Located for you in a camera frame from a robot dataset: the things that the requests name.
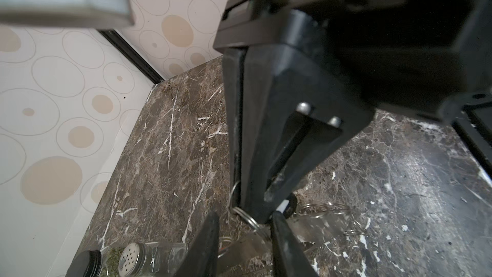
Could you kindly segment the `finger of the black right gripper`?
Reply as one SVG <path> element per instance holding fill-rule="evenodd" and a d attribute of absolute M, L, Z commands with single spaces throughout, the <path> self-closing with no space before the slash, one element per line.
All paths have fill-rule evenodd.
<path fill-rule="evenodd" d="M 230 206 L 240 205 L 242 172 L 242 108 L 245 49 L 228 49 L 222 58 L 222 75 L 229 136 Z"/>

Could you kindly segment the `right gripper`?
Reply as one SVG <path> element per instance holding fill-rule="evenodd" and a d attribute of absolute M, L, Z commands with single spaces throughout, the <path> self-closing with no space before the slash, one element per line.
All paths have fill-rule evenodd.
<path fill-rule="evenodd" d="M 491 88 L 491 0 L 229 0 L 213 48 L 244 61 L 240 206 L 265 223 L 375 107 L 449 121 Z"/>

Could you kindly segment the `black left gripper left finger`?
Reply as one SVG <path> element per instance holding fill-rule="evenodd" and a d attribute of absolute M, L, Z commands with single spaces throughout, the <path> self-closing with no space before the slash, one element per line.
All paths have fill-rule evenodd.
<path fill-rule="evenodd" d="M 216 276 L 219 231 L 219 216 L 210 212 L 174 276 Z"/>

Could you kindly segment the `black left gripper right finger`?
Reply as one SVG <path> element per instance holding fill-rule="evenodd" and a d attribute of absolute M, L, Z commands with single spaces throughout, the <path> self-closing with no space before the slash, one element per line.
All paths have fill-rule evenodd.
<path fill-rule="evenodd" d="M 274 276 L 319 275 L 312 268 L 284 215 L 274 211 L 270 220 Z"/>

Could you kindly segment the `key with black tag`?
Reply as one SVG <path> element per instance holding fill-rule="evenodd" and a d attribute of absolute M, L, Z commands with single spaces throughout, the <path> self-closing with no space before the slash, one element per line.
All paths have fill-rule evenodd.
<path fill-rule="evenodd" d="M 290 218 L 297 209 L 298 199 L 294 193 L 291 193 L 276 209 L 278 212 L 282 213 L 286 219 Z"/>

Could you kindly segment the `small clear glass bottle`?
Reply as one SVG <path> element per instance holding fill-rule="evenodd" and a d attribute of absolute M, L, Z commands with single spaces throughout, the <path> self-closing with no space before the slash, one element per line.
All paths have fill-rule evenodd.
<path fill-rule="evenodd" d="M 119 260 L 119 276 L 174 276 L 188 252 L 186 243 L 132 242 Z"/>

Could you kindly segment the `dark lid spice jar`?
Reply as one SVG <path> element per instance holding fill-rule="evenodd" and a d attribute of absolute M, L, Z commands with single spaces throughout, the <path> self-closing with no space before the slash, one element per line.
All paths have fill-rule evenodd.
<path fill-rule="evenodd" d="M 86 250 L 77 255 L 66 277 L 119 276 L 119 260 L 124 248 L 107 246 L 102 250 Z"/>

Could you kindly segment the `black vertical frame post right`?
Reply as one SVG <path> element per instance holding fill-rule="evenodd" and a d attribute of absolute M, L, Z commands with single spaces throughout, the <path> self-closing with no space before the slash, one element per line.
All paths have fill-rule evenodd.
<path fill-rule="evenodd" d="M 164 81 L 160 74 L 115 30 L 97 30 L 124 58 L 128 59 L 142 74 L 154 84 Z"/>

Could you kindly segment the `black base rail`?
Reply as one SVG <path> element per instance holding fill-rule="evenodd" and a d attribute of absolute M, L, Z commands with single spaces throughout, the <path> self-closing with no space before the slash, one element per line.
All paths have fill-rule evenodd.
<path fill-rule="evenodd" d="M 452 127 L 491 180 L 491 99 L 463 105 Z"/>

